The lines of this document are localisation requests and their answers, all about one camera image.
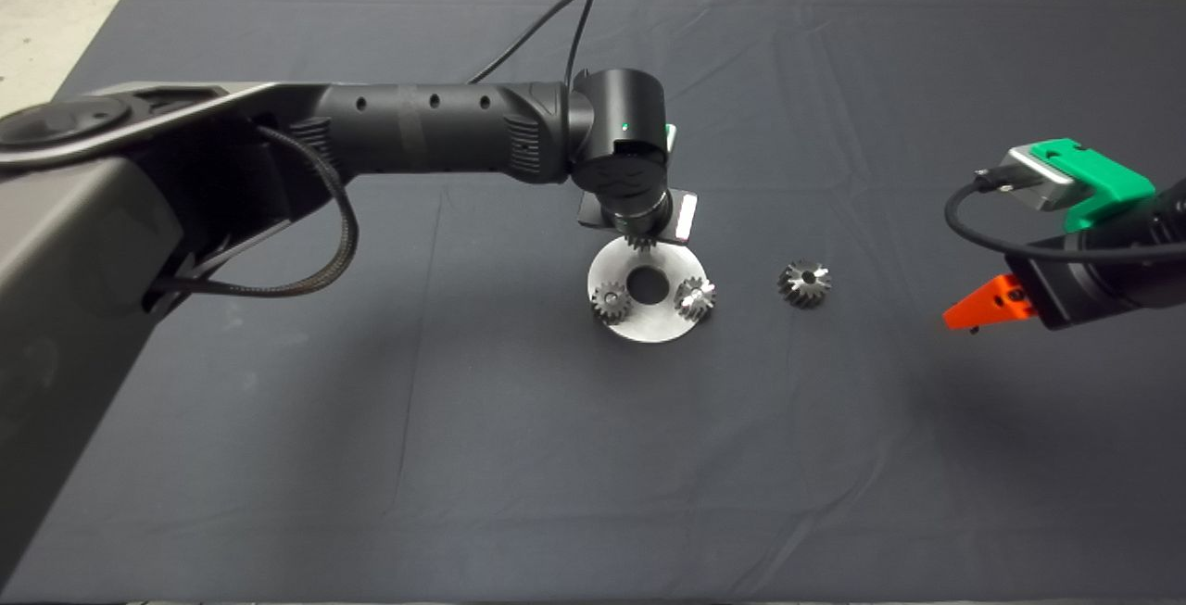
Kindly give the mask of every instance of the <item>green gripper part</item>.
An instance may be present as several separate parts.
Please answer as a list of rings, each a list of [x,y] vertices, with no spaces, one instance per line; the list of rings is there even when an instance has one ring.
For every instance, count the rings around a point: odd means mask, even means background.
[[[1091,228],[1158,192],[1144,177],[1075,140],[1041,141],[1029,146],[1029,153],[1091,187],[1091,197],[1067,210],[1067,233]]]

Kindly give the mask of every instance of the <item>gear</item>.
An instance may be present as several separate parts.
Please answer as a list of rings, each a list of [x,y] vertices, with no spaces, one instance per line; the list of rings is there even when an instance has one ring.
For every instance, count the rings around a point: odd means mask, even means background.
[[[831,274],[818,262],[798,260],[784,268],[778,278],[778,292],[797,308],[815,308],[831,289]]]
[[[716,286],[693,276],[675,291],[675,310],[688,320],[702,320],[716,306]]]
[[[632,249],[639,253],[655,248],[655,240],[650,237],[633,237],[626,235],[623,238],[626,240],[626,246],[631,247]]]
[[[635,301],[631,300],[626,286],[621,284],[601,284],[593,297],[589,297],[593,314],[606,325],[617,325],[626,319]]]

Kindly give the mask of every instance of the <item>black tablecloth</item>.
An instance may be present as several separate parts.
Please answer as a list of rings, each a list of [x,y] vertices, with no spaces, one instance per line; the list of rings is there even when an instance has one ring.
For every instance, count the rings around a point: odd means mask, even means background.
[[[551,1],[122,0],[63,93],[455,82]],[[557,78],[574,18],[495,77]],[[940,209],[1009,146],[1186,173],[1186,0],[598,0],[579,64],[664,82],[709,323],[597,325],[570,184],[359,179],[340,282],[161,325],[4,599],[1186,593],[1186,311],[939,320],[1005,270]],[[317,268],[336,218],[221,276]],[[822,310],[779,301],[795,259]]]

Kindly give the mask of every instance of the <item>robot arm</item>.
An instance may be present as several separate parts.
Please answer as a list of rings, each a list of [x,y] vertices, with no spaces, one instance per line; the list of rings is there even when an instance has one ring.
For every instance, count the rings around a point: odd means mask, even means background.
[[[958,217],[976,192],[1008,192],[1040,211],[1066,210],[1066,234],[1014,244]],[[1018,146],[948,203],[948,224],[1005,254],[996,276],[944,314],[949,327],[1037,317],[1061,330],[1137,308],[1186,302],[1186,182],[1156,192],[1144,177],[1073,140]]]
[[[0,488],[0,585],[178,301],[289,297],[337,279],[357,229],[344,184],[420,171],[572,177],[586,191],[582,225],[682,244],[695,198],[668,187],[670,133],[662,87],[638,70],[581,72],[572,89],[119,87],[5,116],[0,465],[20,484]],[[315,282],[278,293],[210,279],[331,199],[343,248]]]

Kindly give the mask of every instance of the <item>cable connector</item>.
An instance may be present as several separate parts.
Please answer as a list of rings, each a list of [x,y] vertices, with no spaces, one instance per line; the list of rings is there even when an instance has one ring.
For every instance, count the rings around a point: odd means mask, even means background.
[[[1025,165],[1001,165],[991,170],[977,170],[973,184],[976,192],[1013,192],[1042,183],[1041,174]]]

